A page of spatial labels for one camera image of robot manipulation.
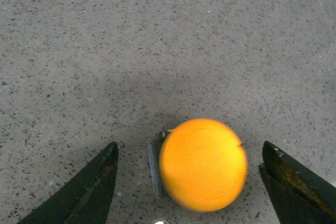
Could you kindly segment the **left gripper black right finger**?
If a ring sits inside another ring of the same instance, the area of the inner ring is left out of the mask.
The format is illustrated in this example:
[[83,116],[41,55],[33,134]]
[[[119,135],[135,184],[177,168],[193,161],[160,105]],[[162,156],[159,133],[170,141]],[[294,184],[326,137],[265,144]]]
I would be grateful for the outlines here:
[[269,141],[259,171],[280,223],[335,223],[335,187]]

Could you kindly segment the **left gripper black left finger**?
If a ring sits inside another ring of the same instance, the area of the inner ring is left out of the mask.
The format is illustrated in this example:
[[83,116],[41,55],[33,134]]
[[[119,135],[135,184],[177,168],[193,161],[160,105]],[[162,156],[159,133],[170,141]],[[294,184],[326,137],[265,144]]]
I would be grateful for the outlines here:
[[106,223],[116,184],[117,143],[108,144],[19,223]]

